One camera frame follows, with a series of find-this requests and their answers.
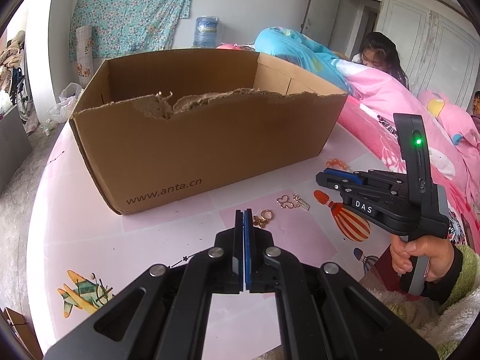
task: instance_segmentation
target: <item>jewelry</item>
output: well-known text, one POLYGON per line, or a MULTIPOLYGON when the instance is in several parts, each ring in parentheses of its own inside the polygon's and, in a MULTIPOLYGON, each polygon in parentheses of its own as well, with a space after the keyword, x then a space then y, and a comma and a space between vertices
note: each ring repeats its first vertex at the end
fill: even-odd
POLYGON ((273 217, 273 212, 271 212, 270 210, 263 210, 262 212, 260 212, 260 218, 262 218, 266 222, 270 222, 273 217))
POLYGON ((289 200, 287 195, 283 195, 281 198, 277 199, 278 204, 281 208, 297 208, 300 207, 299 203, 293 203, 289 200))
POLYGON ((253 216, 253 225, 264 229, 268 222, 270 222, 273 218, 273 212, 270 210, 263 210, 260 213, 260 216, 253 216))
POLYGON ((296 193, 293 195, 293 199, 300 205, 300 207, 303 207, 307 211, 310 209, 310 205, 306 201, 304 201, 301 197, 299 197, 299 195, 297 195, 296 193))

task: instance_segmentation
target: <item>gold ring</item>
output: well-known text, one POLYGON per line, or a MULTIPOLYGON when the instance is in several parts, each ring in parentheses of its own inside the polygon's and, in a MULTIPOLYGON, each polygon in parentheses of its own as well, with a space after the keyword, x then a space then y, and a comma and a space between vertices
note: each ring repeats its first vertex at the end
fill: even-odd
POLYGON ((261 218, 263 218, 263 220, 268 222, 273 219, 273 212, 271 212, 270 210, 263 210, 262 212, 260 212, 260 216, 261 218))

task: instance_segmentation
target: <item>airplane sticker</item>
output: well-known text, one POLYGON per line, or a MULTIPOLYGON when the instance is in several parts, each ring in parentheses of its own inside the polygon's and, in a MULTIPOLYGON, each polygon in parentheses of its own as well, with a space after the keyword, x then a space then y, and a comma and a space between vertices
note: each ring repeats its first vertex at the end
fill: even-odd
POLYGON ((74 271, 68 270, 67 274, 76 288, 71 289, 68 285, 63 284, 64 289, 57 290, 63 298, 63 316, 65 318, 70 316, 73 306, 93 314, 113 299, 114 295, 111 293, 113 288, 104 286, 102 279, 97 281, 95 274, 90 275, 90 279, 95 282, 85 279, 74 271))

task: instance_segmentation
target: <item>hand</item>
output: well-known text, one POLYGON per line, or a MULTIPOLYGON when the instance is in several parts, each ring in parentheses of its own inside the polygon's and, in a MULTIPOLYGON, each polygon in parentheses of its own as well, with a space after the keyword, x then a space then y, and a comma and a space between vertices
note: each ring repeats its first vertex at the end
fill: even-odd
POLYGON ((438 282, 449 271, 453 263, 454 249, 448 239, 441 239, 432 235, 424 235, 419 239, 403 242, 399 236, 390 235, 390 253, 392 266, 395 272, 404 274, 412 270, 410 256, 430 257, 426 281, 438 282))

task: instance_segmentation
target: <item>round table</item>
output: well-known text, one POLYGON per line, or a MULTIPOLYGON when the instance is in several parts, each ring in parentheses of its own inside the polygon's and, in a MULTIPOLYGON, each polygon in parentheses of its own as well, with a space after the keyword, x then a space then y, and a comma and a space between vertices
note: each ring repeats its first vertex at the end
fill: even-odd
MULTIPOLYGON (((28 235, 28 298, 40 347, 45 352, 153 264, 186 263, 212 246, 216 233, 233 227, 237 209, 251 208, 254 215, 270 209, 274 219, 266 229, 276 246, 312 266, 334 261, 360 280, 368 269, 364 256, 380 256, 389 238, 370 224, 368 239, 350 239, 338 224, 344 218, 335 220, 328 204, 314 198, 313 192, 321 190, 332 202, 341 202, 338 192, 315 182, 332 158, 347 163, 350 171, 386 169, 336 125, 315 158, 152 210, 117 215, 98 193, 65 125, 40 181, 28 235), (277 198, 291 199, 293 193, 311 206, 309 211, 280 208, 277 198), (81 309, 72 301, 78 285, 92 293, 81 309)), ((250 360, 279 344, 273 294, 213 296, 203 358, 250 360)))

